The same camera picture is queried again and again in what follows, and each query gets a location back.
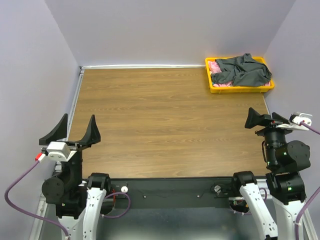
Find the grey t shirt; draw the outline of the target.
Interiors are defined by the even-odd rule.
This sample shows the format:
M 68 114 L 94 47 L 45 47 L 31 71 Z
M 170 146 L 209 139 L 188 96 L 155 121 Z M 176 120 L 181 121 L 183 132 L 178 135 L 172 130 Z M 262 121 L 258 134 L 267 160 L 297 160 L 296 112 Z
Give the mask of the grey t shirt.
M 245 53 L 231 58 L 217 58 L 211 64 L 210 77 L 214 87 L 266 87 L 272 73 L 268 67 Z

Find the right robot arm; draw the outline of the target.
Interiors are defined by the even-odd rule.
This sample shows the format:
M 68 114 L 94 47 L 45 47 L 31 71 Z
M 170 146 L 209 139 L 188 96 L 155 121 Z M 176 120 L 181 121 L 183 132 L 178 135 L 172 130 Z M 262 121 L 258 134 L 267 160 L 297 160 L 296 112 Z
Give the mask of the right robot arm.
M 262 156 L 269 173 L 265 175 L 269 194 L 274 204 L 273 219 L 261 197 L 258 181 L 251 171 L 234 173 L 230 191 L 242 196 L 248 205 L 261 240 L 298 240 L 303 236 L 302 216 L 307 207 L 306 190 L 300 175 L 311 166 L 310 147 L 302 141 L 286 141 L 293 131 L 308 131 L 312 115 L 294 113 L 289 119 L 279 114 L 259 114 L 252 107 L 244 127 L 261 126 L 255 134 L 264 138 Z

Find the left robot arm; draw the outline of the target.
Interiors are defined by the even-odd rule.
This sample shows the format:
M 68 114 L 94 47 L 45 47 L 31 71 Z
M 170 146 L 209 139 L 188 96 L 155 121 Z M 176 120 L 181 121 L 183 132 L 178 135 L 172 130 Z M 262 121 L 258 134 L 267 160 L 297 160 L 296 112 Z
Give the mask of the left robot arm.
M 92 173 L 83 179 L 83 151 L 101 141 L 94 115 L 90 117 L 86 132 L 78 141 L 65 141 L 68 115 L 39 139 L 42 155 L 39 160 L 59 162 L 61 170 L 42 184 L 46 203 L 55 206 L 58 222 L 65 230 L 67 240 L 95 240 L 102 203 L 111 191 L 107 173 Z

